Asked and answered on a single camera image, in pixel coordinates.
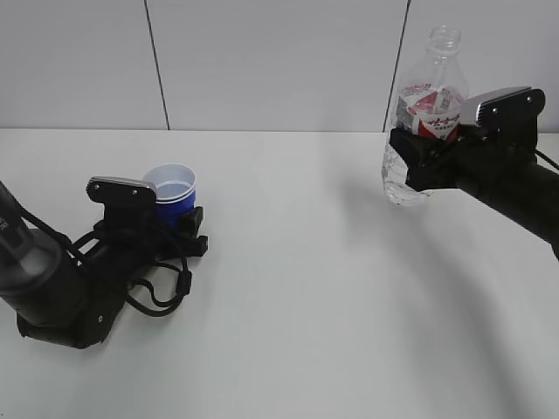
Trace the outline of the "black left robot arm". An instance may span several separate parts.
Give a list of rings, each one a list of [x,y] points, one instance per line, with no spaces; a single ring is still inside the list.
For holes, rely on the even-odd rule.
[[[1,298],[21,336],[84,349],[109,335],[124,305],[151,318],[189,295],[189,258],[208,250],[195,195],[160,201],[151,182],[94,176],[103,217],[76,241],[1,188]]]

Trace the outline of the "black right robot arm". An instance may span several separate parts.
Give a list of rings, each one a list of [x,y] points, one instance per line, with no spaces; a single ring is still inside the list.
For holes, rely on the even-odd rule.
[[[389,143],[417,192],[459,189],[547,242],[558,253],[558,164],[537,149],[537,132],[459,128],[452,141],[402,128]]]

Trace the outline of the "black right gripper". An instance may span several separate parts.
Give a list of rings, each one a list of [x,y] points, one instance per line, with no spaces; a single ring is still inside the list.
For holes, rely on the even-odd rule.
[[[514,200],[538,205],[542,183],[535,156],[505,148],[495,136],[462,128],[450,142],[390,130],[389,144],[404,161],[405,185],[413,190],[462,189],[486,204]]]

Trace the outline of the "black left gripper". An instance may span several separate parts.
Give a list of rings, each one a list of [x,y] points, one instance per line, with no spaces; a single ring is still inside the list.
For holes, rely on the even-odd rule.
[[[86,256],[128,280],[159,262],[200,258],[208,250],[207,236],[198,234],[203,219],[204,209],[196,206],[177,218],[175,228],[156,217],[136,228],[110,229],[101,220],[93,227],[92,238],[97,243]]]

